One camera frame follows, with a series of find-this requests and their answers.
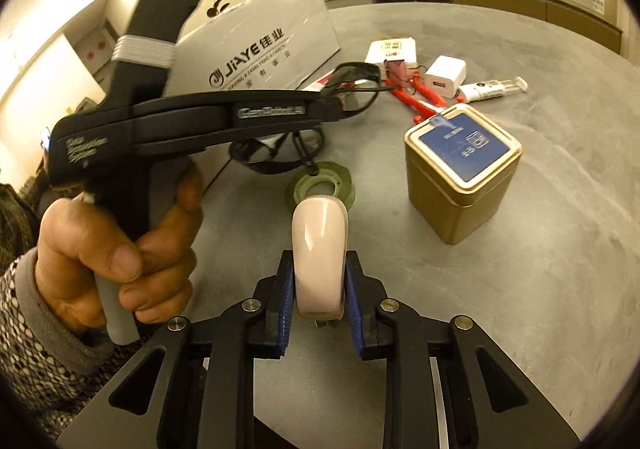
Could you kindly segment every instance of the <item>metal screw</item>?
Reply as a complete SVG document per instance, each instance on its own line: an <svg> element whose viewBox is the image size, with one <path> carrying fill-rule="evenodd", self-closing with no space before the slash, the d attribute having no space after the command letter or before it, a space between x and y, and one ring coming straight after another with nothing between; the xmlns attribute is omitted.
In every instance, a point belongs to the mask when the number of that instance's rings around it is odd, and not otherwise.
<svg viewBox="0 0 640 449"><path fill-rule="evenodd" d="M395 299L385 299L380 303L380 308L385 312L397 312L400 308L400 303Z"/></svg>
<svg viewBox="0 0 640 449"><path fill-rule="evenodd" d="M172 317L167 322L166 325L167 325L167 328L169 328L169 330L171 330L172 332L179 332L185 326L187 326L187 320L184 317L182 317L181 315L178 315L176 317Z"/></svg>
<svg viewBox="0 0 640 449"><path fill-rule="evenodd" d="M257 299L246 299L242 301L242 310L245 312L255 312L260 310L262 303Z"/></svg>
<svg viewBox="0 0 640 449"><path fill-rule="evenodd" d="M474 322L466 315L459 315L455 318L453 324L460 328L460 330L469 330L474 325Z"/></svg>

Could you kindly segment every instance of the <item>tape roll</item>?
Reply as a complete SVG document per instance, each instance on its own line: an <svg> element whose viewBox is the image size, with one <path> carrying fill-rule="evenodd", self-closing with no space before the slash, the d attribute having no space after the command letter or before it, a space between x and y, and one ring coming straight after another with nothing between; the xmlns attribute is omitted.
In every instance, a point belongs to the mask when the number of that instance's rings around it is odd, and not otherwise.
<svg viewBox="0 0 640 449"><path fill-rule="evenodd" d="M335 162L318 162L318 174L311 176L305 168L301 168L287 185L285 200L287 206L293 211L296 206L309 196L309 190L322 182L334 185L334 193L341 200L347 210L353 205L356 198L356 188L351 181L349 170Z"/></svg>

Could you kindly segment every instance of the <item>patterned sleeve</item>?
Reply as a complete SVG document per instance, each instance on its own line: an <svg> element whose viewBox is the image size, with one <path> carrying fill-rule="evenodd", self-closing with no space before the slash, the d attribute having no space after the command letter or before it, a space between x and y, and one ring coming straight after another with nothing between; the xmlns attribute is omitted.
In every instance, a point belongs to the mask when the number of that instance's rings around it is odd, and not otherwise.
<svg viewBox="0 0 640 449"><path fill-rule="evenodd" d="M0 276L0 373L52 437L140 348L115 347L104 330L77 339L40 297L31 249Z"/></svg>

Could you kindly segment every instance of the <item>white band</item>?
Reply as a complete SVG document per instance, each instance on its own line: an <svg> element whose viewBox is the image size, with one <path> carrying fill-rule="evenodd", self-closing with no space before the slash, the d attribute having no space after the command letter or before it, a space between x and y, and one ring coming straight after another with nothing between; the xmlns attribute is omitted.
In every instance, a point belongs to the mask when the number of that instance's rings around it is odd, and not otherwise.
<svg viewBox="0 0 640 449"><path fill-rule="evenodd" d="M174 63L174 57L175 43L127 35L116 43L111 60L169 69Z"/></svg>

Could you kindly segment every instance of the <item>gold tin canister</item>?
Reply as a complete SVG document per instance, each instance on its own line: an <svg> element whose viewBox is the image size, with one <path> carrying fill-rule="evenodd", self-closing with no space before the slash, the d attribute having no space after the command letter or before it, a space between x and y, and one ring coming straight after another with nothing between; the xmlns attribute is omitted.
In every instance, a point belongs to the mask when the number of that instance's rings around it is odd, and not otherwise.
<svg viewBox="0 0 640 449"><path fill-rule="evenodd" d="M404 147L409 199L450 245L498 210L522 155L514 137L466 104L410 129Z"/></svg>

